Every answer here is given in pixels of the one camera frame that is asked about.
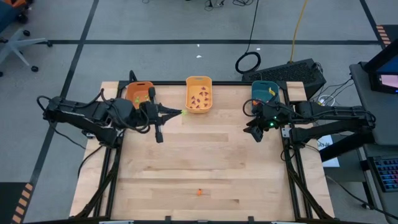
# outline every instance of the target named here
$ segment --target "yellow cable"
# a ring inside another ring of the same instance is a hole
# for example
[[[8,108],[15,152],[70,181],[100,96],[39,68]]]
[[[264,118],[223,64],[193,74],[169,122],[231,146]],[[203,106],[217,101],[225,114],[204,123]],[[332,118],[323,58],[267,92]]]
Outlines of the yellow cable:
[[[296,29],[294,30],[293,44],[292,44],[292,53],[290,54],[290,63],[293,62],[294,42],[296,41],[297,29],[299,29],[301,18],[303,17],[304,9],[305,9],[305,6],[307,5],[307,2],[308,2],[308,0],[305,0],[304,5],[303,5],[303,9],[301,10],[301,13],[300,13],[300,18],[298,19],[298,22],[297,22],[297,25],[296,25]]]

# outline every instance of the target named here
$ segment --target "computer monitor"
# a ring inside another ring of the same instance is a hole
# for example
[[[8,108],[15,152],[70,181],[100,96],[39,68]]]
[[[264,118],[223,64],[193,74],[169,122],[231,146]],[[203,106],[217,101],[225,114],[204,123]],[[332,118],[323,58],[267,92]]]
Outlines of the computer monitor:
[[[373,91],[398,94],[398,40],[378,53],[363,68]]]

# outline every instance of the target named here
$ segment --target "orange plastic bin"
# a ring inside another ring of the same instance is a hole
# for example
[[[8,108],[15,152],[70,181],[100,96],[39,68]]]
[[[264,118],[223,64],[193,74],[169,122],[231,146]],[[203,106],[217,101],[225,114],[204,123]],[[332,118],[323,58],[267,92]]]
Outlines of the orange plastic bin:
[[[188,77],[187,99],[185,107],[191,113],[206,113],[213,106],[211,78],[197,76]]]
[[[126,99],[130,100],[136,109],[139,104],[148,101],[148,89],[154,87],[151,82],[133,82],[127,86]]]

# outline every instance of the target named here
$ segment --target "white paper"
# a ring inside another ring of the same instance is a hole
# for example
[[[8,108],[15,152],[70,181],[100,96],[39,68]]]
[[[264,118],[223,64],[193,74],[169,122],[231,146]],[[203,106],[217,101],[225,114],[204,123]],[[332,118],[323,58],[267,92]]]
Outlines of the white paper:
[[[318,139],[318,149],[320,151],[331,144],[333,144],[333,141],[331,140],[330,135],[323,136],[322,138]],[[340,167],[340,164],[338,163],[337,158],[333,158],[323,162],[323,167]]]

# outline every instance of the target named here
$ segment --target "wooden tabletop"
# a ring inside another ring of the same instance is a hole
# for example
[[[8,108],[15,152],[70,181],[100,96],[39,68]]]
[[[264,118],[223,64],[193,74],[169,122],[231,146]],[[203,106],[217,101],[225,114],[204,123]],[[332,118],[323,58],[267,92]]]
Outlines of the wooden tabletop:
[[[116,97],[117,87],[117,82],[103,82],[106,98]],[[186,86],[155,88],[158,103],[185,108]],[[288,91],[291,101],[306,100],[302,83],[288,83]],[[164,220],[170,215],[172,220],[294,220],[286,165],[280,159],[280,131],[264,133],[259,143],[242,131],[251,119],[242,112],[250,97],[251,86],[213,86],[211,110],[169,120],[162,127],[161,144],[153,128],[147,134],[126,131],[112,219]],[[309,144],[317,146],[316,141]],[[85,156],[97,147],[95,139],[89,140]],[[80,212],[98,188],[104,152],[83,166],[70,215]],[[304,148],[301,155],[309,191],[333,216],[319,153]],[[299,190],[298,197],[304,217]]]

